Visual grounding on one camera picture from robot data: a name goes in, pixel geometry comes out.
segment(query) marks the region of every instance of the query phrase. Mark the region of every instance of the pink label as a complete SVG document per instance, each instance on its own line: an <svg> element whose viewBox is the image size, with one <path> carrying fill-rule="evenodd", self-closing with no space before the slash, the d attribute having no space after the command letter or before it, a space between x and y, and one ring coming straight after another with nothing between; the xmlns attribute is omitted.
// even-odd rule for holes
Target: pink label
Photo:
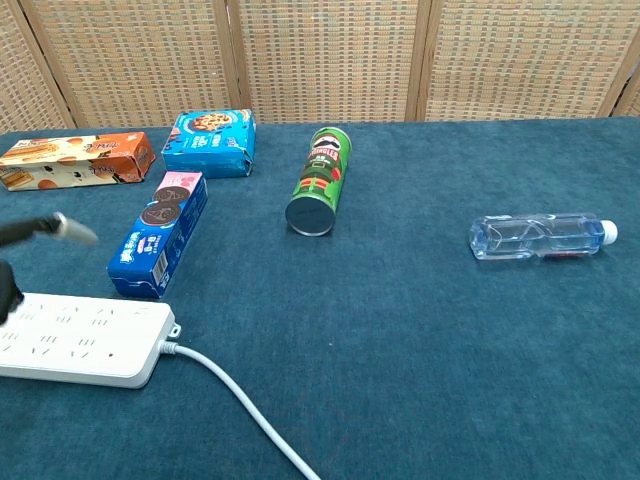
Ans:
<svg viewBox="0 0 640 480"><path fill-rule="evenodd" d="M167 172L158 190L165 187L183 187L189 190L189 193L193 193L200 177L202 173L199 172Z"/></svg>

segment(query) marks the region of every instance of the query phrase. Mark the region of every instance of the wicker partition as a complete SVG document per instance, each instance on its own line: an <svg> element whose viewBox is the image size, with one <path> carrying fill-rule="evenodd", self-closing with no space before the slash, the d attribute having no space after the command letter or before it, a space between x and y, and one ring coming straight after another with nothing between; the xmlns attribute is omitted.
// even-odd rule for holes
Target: wicker partition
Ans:
<svg viewBox="0 0 640 480"><path fill-rule="evenodd" d="M640 65L624 89L614 113L615 115L640 116Z"/></svg>
<svg viewBox="0 0 640 480"><path fill-rule="evenodd" d="M637 0L432 0L419 118L608 115L638 55Z"/></svg>
<svg viewBox="0 0 640 480"><path fill-rule="evenodd" d="M82 126L171 125L231 104L217 0L22 1Z"/></svg>
<svg viewBox="0 0 640 480"><path fill-rule="evenodd" d="M73 126L15 0L0 2L0 134Z"/></svg>
<svg viewBox="0 0 640 480"><path fill-rule="evenodd" d="M234 5L258 121L404 120L417 0Z"/></svg>

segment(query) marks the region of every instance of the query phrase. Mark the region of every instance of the plastic water bottle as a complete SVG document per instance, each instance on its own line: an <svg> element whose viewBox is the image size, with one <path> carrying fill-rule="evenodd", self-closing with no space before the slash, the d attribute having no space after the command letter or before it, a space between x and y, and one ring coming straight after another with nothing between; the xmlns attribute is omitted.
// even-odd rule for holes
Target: plastic water bottle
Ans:
<svg viewBox="0 0 640 480"><path fill-rule="evenodd" d="M480 260L593 255L616 241L618 228L591 213L500 215L476 219L469 245Z"/></svg>

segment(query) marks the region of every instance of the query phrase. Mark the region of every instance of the electrical outlet socket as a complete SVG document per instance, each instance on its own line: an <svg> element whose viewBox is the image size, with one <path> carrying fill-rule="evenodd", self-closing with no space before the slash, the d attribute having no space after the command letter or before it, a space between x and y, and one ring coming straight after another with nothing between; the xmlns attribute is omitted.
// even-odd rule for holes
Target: electrical outlet socket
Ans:
<svg viewBox="0 0 640 480"><path fill-rule="evenodd" d="M25 293L0 326L0 376L141 388L179 334L166 303Z"/></svg>

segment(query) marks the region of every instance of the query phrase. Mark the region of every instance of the cookie box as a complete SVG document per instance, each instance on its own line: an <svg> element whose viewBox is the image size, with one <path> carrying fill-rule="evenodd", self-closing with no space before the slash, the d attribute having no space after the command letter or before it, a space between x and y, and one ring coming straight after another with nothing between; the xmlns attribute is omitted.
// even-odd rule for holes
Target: cookie box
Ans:
<svg viewBox="0 0 640 480"><path fill-rule="evenodd" d="M256 122L251 110L183 112L162 149L167 170L202 172L205 178L251 174Z"/></svg>
<svg viewBox="0 0 640 480"><path fill-rule="evenodd" d="M20 140L0 157L9 190L141 182L155 155L143 132Z"/></svg>
<svg viewBox="0 0 640 480"><path fill-rule="evenodd" d="M107 267L118 293L162 297L206 203L201 173L165 174Z"/></svg>

